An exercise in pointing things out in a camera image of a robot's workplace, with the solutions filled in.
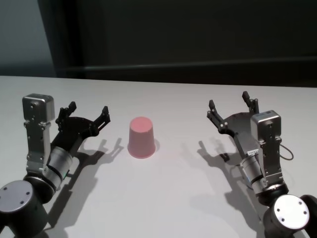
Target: dark wall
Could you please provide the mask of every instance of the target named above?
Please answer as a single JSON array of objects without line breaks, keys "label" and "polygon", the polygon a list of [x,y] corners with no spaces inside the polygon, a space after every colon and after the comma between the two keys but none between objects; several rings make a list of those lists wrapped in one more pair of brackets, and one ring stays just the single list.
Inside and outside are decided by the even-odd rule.
[{"label": "dark wall", "polygon": [[85,65],[317,54],[312,0],[80,0]]},{"label": "dark wall", "polygon": [[55,76],[36,0],[0,1],[0,75]]}]

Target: metal bracket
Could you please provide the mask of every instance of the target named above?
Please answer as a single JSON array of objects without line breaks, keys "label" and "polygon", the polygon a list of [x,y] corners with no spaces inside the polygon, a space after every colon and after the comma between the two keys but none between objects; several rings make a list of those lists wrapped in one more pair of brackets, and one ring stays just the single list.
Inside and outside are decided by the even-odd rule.
[{"label": "metal bracket", "polygon": [[253,115],[251,134],[258,144],[259,164],[265,178],[265,187],[283,183],[279,159],[279,146],[282,141],[280,115],[275,111]]},{"label": "metal bracket", "polygon": [[49,128],[55,117],[54,99],[33,93],[23,97],[22,104],[29,147],[26,170],[42,174],[51,151]]}]

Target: gray wall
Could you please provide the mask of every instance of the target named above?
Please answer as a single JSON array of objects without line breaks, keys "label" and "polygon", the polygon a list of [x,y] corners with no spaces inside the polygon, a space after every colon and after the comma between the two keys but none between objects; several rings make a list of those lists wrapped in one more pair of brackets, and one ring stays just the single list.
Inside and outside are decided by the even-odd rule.
[{"label": "gray wall", "polygon": [[0,1],[0,75],[55,76],[37,0]]}]

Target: round joint cap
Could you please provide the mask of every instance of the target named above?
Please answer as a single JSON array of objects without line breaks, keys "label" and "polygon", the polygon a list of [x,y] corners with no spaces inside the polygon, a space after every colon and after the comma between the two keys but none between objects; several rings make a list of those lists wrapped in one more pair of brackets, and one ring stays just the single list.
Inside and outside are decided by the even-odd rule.
[{"label": "round joint cap", "polygon": [[280,196],[273,206],[279,223],[291,230],[303,229],[309,221],[309,210],[305,202],[294,195]]}]

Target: sticker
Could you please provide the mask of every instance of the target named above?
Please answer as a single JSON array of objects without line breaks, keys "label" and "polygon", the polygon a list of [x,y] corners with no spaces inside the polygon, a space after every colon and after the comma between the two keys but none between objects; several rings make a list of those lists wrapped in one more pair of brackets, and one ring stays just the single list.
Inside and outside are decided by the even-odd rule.
[{"label": "sticker", "polygon": [[250,151],[248,151],[248,156],[255,155],[258,151],[259,151],[258,149],[250,150]]}]

